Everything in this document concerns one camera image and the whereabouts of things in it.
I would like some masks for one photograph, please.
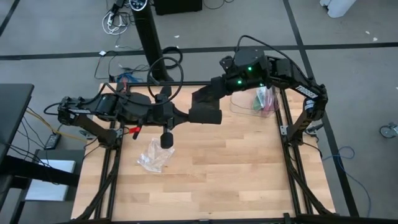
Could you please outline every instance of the black floor stripe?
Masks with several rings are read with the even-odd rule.
[[[303,41],[302,41],[301,36],[300,36],[299,28],[297,27],[297,23],[296,23],[296,21],[294,19],[292,8],[291,8],[291,6],[289,4],[289,0],[284,0],[284,5],[285,5],[285,8],[286,8],[287,15],[289,17],[290,25],[292,26],[292,30],[293,30],[294,36],[295,36],[297,44],[298,44],[298,48],[299,48],[300,54],[302,56],[304,67],[305,67],[305,69],[307,71],[307,76],[308,77],[313,77],[315,79],[315,77],[313,75],[313,71],[312,71],[311,65],[310,65],[310,61],[308,59],[308,55],[307,55],[307,53],[305,51],[305,48],[303,46]],[[338,147],[337,147],[335,135],[334,135],[333,130],[331,128],[330,121],[328,119],[328,115],[327,115],[326,112],[325,112],[324,117],[322,118],[322,123],[323,123],[323,127],[325,128],[326,137],[328,139],[328,143],[329,143],[329,148],[330,148],[331,154],[332,155],[337,155],[338,154]],[[351,216],[353,216],[353,217],[358,217],[359,216],[358,209],[357,209],[356,204],[355,204],[355,200],[354,200],[354,197],[353,197],[353,193],[351,191],[351,187],[349,186],[347,175],[341,169],[341,167],[340,167],[340,165],[338,163],[338,158],[337,157],[333,157],[333,162],[335,163],[335,169],[336,169],[337,174],[338,174],[338,178],[339,178],[339,181],[340,181],[341,188],[343,189],[343,194],[344,194],[344,197],[345,197],[345,200],[346,200],[346,204],[347,204],[347,207],[348,207],[349,214]]]
[[[322,44],[304,45],[305,50],[331,50],[331,49],[369,49],[383,47],[398,47],[398,42],[369,43],[369,44]]]
[[[12,6],[11,6],[10,10],[8,11],[6,18],[4,18],[4,20],[0,26],[0,37],[1,37],[2,33],[4,32],[4,30],[6,29],[7,24],[10,21],[12,14],[14,13],[15,9],[18,6],[18,3],[19,3],[19,0],[15,0],[14,3],[12,3]]]
[[[241,48],[256,48],[262,50],[271,50],[265,46],[242,46]],[[295,45],[274,46],[277,50],[298,50]],[[210,52],[233,52],[235,47],[199,47],[181,49],[182,53],[210,53]],[[106,54],[107,57],[114,56],[114,52]],[[118,56],[145,55],[143,50],[118,51]],[[55,58],[85,58],[99,57],[99,52],[87,53],[64,53],[64,54],[34,54],[34,55],[0,55],[0,60],[32,60],[32,59],[55,59]]]
[[[270,50],[263,46],[246,46],[255,47],[262,50]],[[398,47],[398,42],[389,43],[378,43],[378,44],[325,44],[325,45],[278,45],[274,46],[277,50],[299,50],[301,56],[305,60],[306,56],[303,55],[303,50],[332,50],[332,49],[375,49],[385,47]],[[212,53],[212,52],[232,52],[234,47],[199,47],[199,48],[188,48],[181,49],[181,52],[185,54],[190,53]],[[142,50],[127,50],[119,51],[119,56],[132,56],[132,55],[144,55]],[[56,58],[86,58],[86,57],[99,57],[98,52],[86,52],[86,53],[60,53],[60,54],[31,54],[31,55],[0,55],[0,60],[32,60],[32,59],[56,59]],[[114,53],[110,52],[106,55],[114,56]]]

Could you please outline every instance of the black desk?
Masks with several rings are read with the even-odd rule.
[[[30,179],[77,186],[79,175],[54,168],[46,168],[7,156],[19,124],[30,101],[32,84],[0,84],[0,209],[10,188],[26,189]]]
[[[32,84],[0,84],[0,141],[11,144],[24,116],[34,86]],[[0,163],[9,146],[0,144]],[[0,209],[12,184],[12,175],[0,175]]]

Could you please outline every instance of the red clip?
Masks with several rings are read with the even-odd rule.
[[[139,131],[141,131],[140,127],[130,128],[129,134],[136,133],[136,132],[139,132]]]

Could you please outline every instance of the blue cable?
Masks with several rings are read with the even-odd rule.
[[[342,155],[340,155],[340,151],[341,151],[342,149],[350,149],[351,152],[352,152],[352,155],[351,155],[351,156],[342,156]],[[343,147],[339,148],[337,155],[328,156],[328,157],[322,159],[322,161],[325,161],[325,160],[330,159],[330,158],[332,158],[332,157],[340,158],[340,159],[338,159],[337,161],[338,161],[338,164],[340,165],[341,170],[343,170],[344,173],[345,173],[348,177],[350,177],[351,179],[353,179],[357,184],[359,184],[359,185],[365,190],[366,195],[368,196],[368,201],[369,201],[369,208],[368,208],[368,213],[366,214],[366,217],[369,218],[369,216],[370,216],[370,214],[371,214],[371,209],[372,209],[372,201],[371,201],[371,197],[370,197],[370,195],[369,195],[369,192],[366,190],[366,187],[365,187],[360,181],[358,181],[358,180],[355,179],[352,175],[350,175],[349,173],[347,173],[347,171],[345,171],[344,168],[343,168],[343,166],[341,165],[341,158],[345,158],[345,159],[354,159],[354,157],[355,157],[355,150],[354,150],[351,146],[343,146]]]
[[[143,82],[143,79],[141,78],[136,78],[132,75],[132,72],[125,72],[123,74],[118,75],[116,82],[122,82],[122,79],[126,77],[129,83],[139,83]]]

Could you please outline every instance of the black box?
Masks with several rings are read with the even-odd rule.
[[[201,10],[202,0],[154,0],[157,15]]]

